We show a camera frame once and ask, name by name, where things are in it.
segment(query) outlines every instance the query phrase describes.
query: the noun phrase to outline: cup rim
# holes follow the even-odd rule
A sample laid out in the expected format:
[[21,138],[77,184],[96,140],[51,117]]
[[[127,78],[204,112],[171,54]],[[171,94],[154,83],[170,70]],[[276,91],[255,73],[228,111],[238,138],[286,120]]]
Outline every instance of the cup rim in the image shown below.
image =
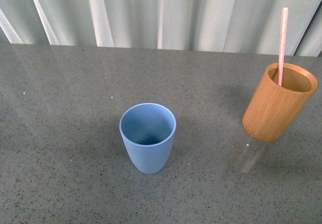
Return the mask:
[[[133,142],[133,141],[129,140],[129,139],[125,136],[125,134],[124,134],[124,132],[123,132],[123,130],[122,130],[122,127],[121,127],[121,123],[122,123],[122,120],[123,120],[124,116],[125,116],[129,111],[131,111],[132,109],[137,108],[137,107],[142,106],[142,105],[154,105],[154,106],[162,107],[162,108],[164,108],[165,110],[167,110],[167,112],[169,112],[169,113],[170,113],[170,115],[172,116],[173,121],[174,121],[174,127],[173,127],[172,132],[170,133],[170,135],[169,135],[166,139],[164,139],[163,141],[158,142],[158,143],[155,143],[155,144],[144,145],[144,144],[138,144],[138,143],[135,143],[135,142]],[[158,146],[158,145],[163,144],[164,142],[168,141],[168,140],[169,140],[169,139],[174,135],[174,133],[175,133],[175,131],[176,131],[176,128],[177,128],[177,121],[176,121],[176,118],[175,118],[174,114],[172,113],[172,111],[170,111],[170,110],[169,110],[168,108],[166,108],[165,106],[160,105],[160,104],[158,104],[158,103],[146,102],[146,103],[140,103],[140,104],[134,105],[134,106],[130,107],[129,109],[127,109],[127,110],[123,113],[123,115],[122,115],[122,117],[121,117],[121,119],[120,119],[119,128],[120,128],[120,132],[121,132],[122,137],[124,137],[124,138],[125,138],[128,142],[130,142],[131,144],[133,144],[133,145],[135,145],[135,146],[140,146],[140,147],[154,147],[154,146]]]
[[291,64],[291,63],[284,63],[284,68],[292,69],[292,70],[298,72],[299,74],[305,76],[311,82],[311,90],[309,90],[307,92],[298,92],[298,91],[293,91],[293,90],[287,89],[285,87],[282,87],[279,84],[277,84],[276,82],[274,82],[270,78],[270,76],[268,75],[268,71],[270,71],[272,69],[277,69],[277,68],[278,68],[278,63],[277,62],[276,63],[272,63],[269,66],[267,66],[267,68],[265,70],[265,74],[270,79],[270,81],[272,83],[274,83],[278,87],[284,89],[285,91],[290,91],[290,92],[299,93],[299,94],[310,94],[312,92],[315,92],[318,89],[318,87],[319,87],[317,78],[311,72],[309,72],[307,69],[305,69],[303,67],[300,67],[298,65]]

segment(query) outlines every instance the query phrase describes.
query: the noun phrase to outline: wooden cup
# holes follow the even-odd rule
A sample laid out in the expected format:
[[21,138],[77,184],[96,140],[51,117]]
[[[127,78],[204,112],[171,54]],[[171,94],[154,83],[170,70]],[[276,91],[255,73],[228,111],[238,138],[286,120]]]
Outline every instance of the wooden cup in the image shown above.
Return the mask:
[[245,130],[263,141],[278,140],[318,89],[316,77],[299,66],[284,63],[282,86],[278,63],[269,65],[243,117]]

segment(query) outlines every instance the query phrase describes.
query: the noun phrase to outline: gray countertop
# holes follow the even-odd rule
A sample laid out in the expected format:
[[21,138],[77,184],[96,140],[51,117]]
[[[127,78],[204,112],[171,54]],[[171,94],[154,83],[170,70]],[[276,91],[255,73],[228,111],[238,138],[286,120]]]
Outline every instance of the gray countertop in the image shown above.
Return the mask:
[[[322,90],[275,143],[242,117],[275,55],[0,44],[0,223],[322,223]],[[321,82],[320,57],[287,56]],[[177,118],[158,173],[118,124]]]

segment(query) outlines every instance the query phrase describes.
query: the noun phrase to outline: wooden cup rim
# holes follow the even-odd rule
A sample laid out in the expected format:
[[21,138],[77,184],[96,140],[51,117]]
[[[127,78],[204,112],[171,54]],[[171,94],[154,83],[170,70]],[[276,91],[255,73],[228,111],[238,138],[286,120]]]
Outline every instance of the wooden cup rim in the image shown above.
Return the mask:
[[312,92],[315,92],[317,89],[318,89],[318,80],[317,78],[311,73],[309,72],[308,70],[298,66],[298,65],[294,65],[294,64],[291,64],[291,63],[284,63],[284,68],[289,68],[289,69],[292,69],[294,71],[296,71],[297,73],[303,75],[304,77],[306,77],[310,82],[311,82],[311,88],[309,91],[305,91],[305,92],[299,92],[299,91],[294,91],[294,90],[290,90],[290,89],[287,89],[285,87],[282,87],[280,85],[278,85],[276,82],[274,82],[271,77],[269,76],[268,72],[272,69],[276,69],[277,70],[278,68],[278,63],[272,63],[270,64],[266,70],[265,70],[265,75],[269,78],[269,80],[274,83],[275,85],[277,85],[278,87],[286,90],[286,91],[290,91],[290,92],[294,92],[294,93],[301,93],[301,94],[309,94],[309,93],[312,93]]

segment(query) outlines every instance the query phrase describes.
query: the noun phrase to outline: cup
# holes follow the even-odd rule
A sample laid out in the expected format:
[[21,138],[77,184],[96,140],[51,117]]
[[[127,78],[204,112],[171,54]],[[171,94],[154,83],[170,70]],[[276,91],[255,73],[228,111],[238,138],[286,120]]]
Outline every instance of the cup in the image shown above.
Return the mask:
[[166,164],[176,131],[176,118],[166,107],[142,103],[128,109],[120,120],[126,150],[145,174],[154,174]]
[[269,65],[243,117],[244,129],[263,141],[278,140],[318,89],[316,77],[290,63],[278,84],[278,63]]

